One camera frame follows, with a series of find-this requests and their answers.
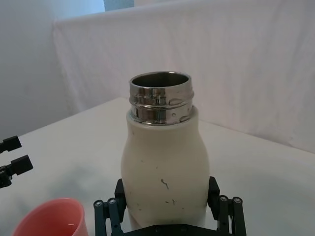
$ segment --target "black clamp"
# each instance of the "black clamp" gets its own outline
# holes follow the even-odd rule
[[[12,151],[20,148],[22,145],[17,136],[3,140],[0,143],[0,153],[4,151]],[[0,167],[0,188],[10,186],[12,184],[12,176],[20,175],[33,169],[33,165],[28,155],[22,156],[11,161],[11,164]]]
[[[107,202],[94,202],[95,236],[107,236],[106,219],[111,221],[111,236],[246,236],[243,213],[243,201],[239,197],[229,199],[220,195],[220,189],[214,177],[209,179],[208,205],[213,218],[218,221],[217,230],[192,225],[154,225],[140,230],[124,233],[120,223],[124,218],[126,198],[122,180],[118,180],[115,198]]]

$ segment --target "table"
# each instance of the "table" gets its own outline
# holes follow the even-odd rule
[[[23,135],[22,148],[3,153],[2,165],[28,154],[34,169],[0,190],[0,235],[9,236],[40,203],[73,197],[84,205],[93,236],[93,202],[113,197],[121,176],[129,107],[124,98],[112,100]],[[314,235],[315,154],[202,121],[199,129],[221,193],[244,200],[249,236]],[[127,214],[122,227],[130,230]]]

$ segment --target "pink cup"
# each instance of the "pink cup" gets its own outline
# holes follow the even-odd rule
[[[71,198],[48,201],[28,213],[13,236],[88,236],[83,206]]]

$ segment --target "threaded neck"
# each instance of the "threaded neck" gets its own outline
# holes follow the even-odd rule
[[[130,80],[130,115],[140,123],[176,124],[190,119],[193,90],[189,75],[151,72]]]

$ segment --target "bottle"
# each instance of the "bottle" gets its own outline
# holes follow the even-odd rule
[[[121,169],[133,230],[205,224],[209,159],[192,98],[186,74],[152,72],[130,80]]]

